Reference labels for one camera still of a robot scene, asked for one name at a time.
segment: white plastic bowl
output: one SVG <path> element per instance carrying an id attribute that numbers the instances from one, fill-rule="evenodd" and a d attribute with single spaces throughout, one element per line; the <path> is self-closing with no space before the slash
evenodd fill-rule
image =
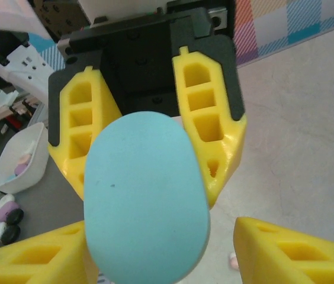
<path id="1" fill-rule="evenodd" d="M 0 156 L 0 191 L 17 193 L 40 181 L 46 169 L 49 151 L 47 149 L 48 132 L 42 122 L 16 133 L 6 144 Z M 17 177 L 8 180 L 14 174 L 19 159 L 32 148 L 32 157 L 27 168 Z"/>

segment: plaid fabric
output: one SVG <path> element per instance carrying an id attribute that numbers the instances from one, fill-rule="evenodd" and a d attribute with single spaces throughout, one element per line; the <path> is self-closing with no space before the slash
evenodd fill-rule
<path id="1" fill-rule="evenodd" d="M 55 71 L 65 68 L 65 60 L 62 54 L 59 52 L 56 44 L 49 47 L 48 49 L 40 52 L 41 57 L 47 62 Z"/>
<path id="2" fill-rule="evenodd" d="M 334 29 L 334 0 L 236 0 L 237 63 Z"/>

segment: small pink item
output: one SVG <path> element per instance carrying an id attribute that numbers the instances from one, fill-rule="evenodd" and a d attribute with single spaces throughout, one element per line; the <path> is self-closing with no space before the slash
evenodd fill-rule
<path id="1" fill-rule="evenodd" d="M 235 253 L 229 254 L 228 261 L 229 261 L 229 266 L 232 269 L 239 271 L 238 259 Z"/>
<path id="2" fill-rule="evenodd" d="M 7 216 L 10 212 L 12 212 L 14 209 L 19 208 L 20 206 L 15 203 L 14 201 L 9 201 L 5 203 L 1 209 L 0 209 L 0 222 L 4 222 L 7 220 Z"/>
<path id="3" fill-rule="evenodd" d="M 22 174 L 25 171 L 26 168 L 27 168 L 27 164 L 19 164 L 19 165 L 17 165 L 17 167 L 15 167 L 14 174 L 16 176 L 19 176 L 20 174 Z"/>
<path id="4" fill-rule="evenodd" d="M 25 154 L 18 160 L 17 164 L 29 164 L 30 159 L 31 159 L 31 154 Z"/>

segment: gray table surface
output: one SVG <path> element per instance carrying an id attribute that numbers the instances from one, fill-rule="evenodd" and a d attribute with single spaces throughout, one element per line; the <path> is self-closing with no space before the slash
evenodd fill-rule
<path id="1" fill-rule="evenodd" d="M 21 237 L 30 238 L 83 220 L 83 202 L 62 176 L 53 159 L 39 183 L 16 194 L 25 211 L 20 224 Z"/>

